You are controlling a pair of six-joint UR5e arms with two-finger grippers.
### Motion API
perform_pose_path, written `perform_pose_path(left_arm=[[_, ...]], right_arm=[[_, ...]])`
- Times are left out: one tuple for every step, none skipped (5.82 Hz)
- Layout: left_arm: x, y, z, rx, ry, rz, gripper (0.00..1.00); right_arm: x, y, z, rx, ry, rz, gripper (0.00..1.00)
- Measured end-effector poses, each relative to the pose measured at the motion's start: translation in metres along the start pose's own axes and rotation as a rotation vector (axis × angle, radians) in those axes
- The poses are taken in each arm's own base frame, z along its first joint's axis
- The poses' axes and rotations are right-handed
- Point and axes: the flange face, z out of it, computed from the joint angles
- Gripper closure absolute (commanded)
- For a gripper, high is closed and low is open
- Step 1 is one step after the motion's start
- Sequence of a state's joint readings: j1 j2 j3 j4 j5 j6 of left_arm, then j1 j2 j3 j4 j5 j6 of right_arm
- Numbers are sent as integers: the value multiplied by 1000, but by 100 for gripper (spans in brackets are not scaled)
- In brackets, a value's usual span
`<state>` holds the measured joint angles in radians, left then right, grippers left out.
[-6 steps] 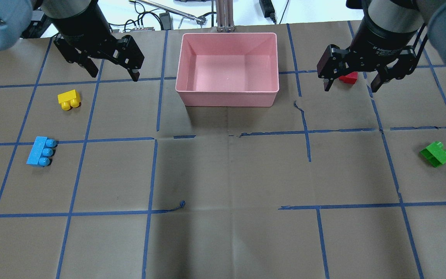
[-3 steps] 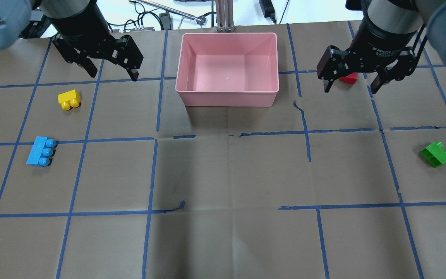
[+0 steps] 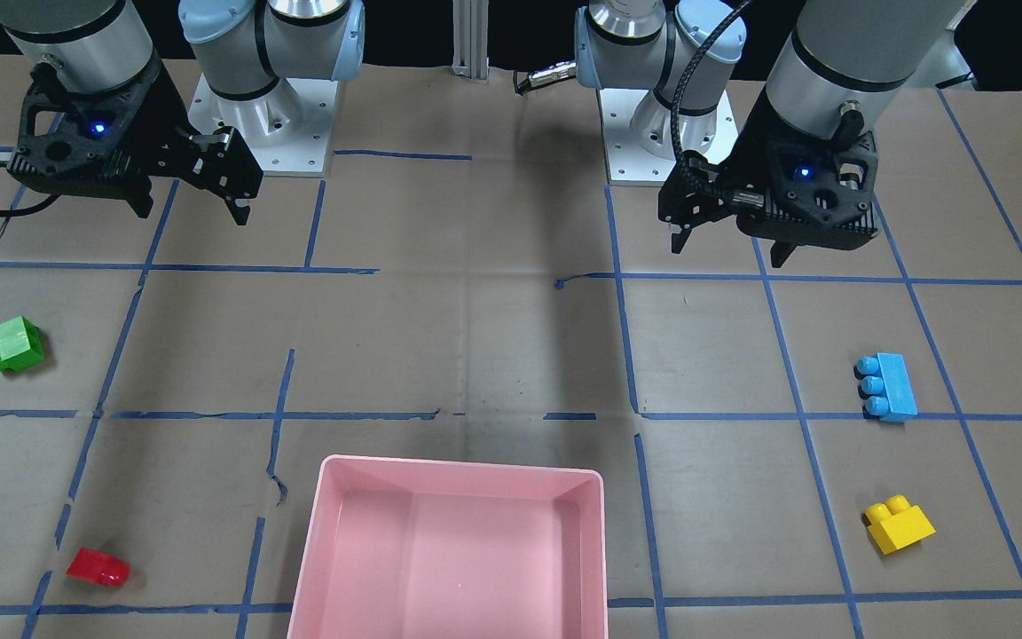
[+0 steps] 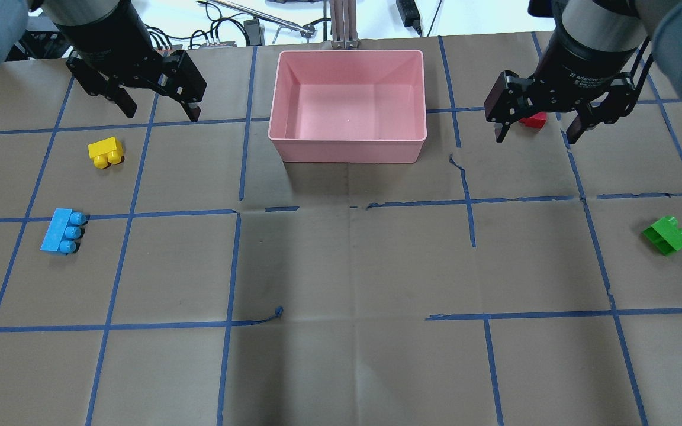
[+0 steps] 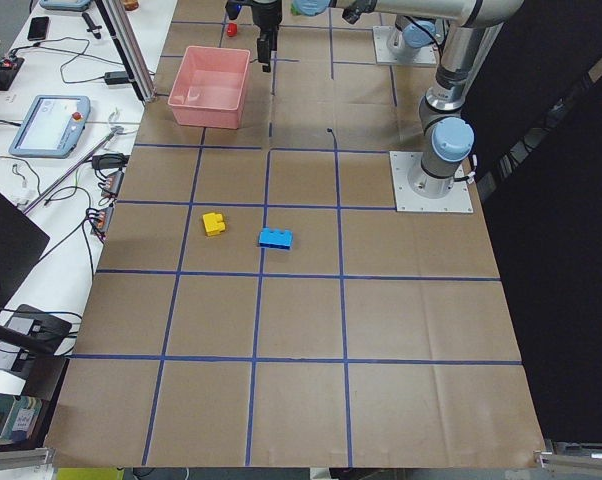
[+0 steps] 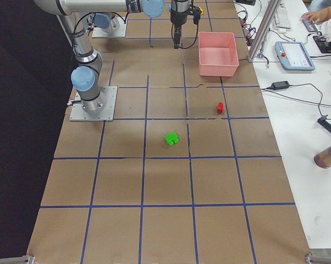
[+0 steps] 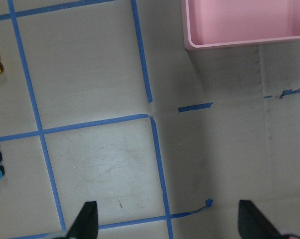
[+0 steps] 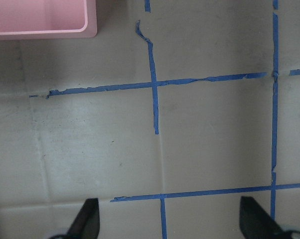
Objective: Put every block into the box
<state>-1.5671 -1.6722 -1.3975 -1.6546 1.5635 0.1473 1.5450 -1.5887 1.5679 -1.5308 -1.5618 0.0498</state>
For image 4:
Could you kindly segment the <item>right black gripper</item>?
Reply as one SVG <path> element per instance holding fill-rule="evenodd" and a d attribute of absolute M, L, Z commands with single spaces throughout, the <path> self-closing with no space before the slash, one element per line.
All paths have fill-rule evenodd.
<path fill-rule="evenodd" d="M 532 75 L 521 78 L 501 71 L 484 102 L 485 120 L 494 126 L 496 142 L 502 143 L 512 124 L 537 112 L 576 111 L 566 129 L 569 145 L 599 124 L 614 124 L 635 108 L 646 78 L 636 79 L 637 62 L 649 39 L 614 47 L 595 47 L 599 37 L 584 43 L 565 24 L 554 29 L 546 51 Z M 636 60 L 631 69 L 627 65 Z"/>

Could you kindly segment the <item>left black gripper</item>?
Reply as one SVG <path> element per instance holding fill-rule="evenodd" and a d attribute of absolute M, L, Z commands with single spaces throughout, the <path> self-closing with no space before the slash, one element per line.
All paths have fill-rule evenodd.
<path fill-rule="evenodd" d="M 205 78 L 187 51 L 162 58 L 154 50 L 133 4 L 52 3 L 51 20 L 73 46 L 66 66 L 88 95 L 133 118 L 137 105 L 122 86 L 148 88 L 175 100 L 192 123 L 200 120 Z"/>

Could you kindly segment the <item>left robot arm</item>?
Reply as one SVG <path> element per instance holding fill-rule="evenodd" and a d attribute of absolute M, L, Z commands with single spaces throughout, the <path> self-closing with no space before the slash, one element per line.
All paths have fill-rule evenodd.
<path fill-rule="evenodd" d="M 192 122 L 200 119 L 207 83 L 184 50 L 163 56 L 130 1 L 0 1 L 0 64 L 40 9 L 73 52 L 66 66 L 91 96 L 116 104 L 127 118 L 137 105 L 128 88 L 150 89 L 175 100 Z"/>

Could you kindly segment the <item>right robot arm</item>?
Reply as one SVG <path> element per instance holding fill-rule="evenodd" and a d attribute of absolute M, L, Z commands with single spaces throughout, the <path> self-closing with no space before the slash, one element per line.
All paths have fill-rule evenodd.
<path fill-rule="evenodd" d="M 532 75 L 505 70 L 487 95 L 497 142 L 534 114 L 574 111 L 574 144 L 631 113 L 653 64 L 682 100 L 682 1 L 530 1 L 528 13 L 555 29 Z"/>

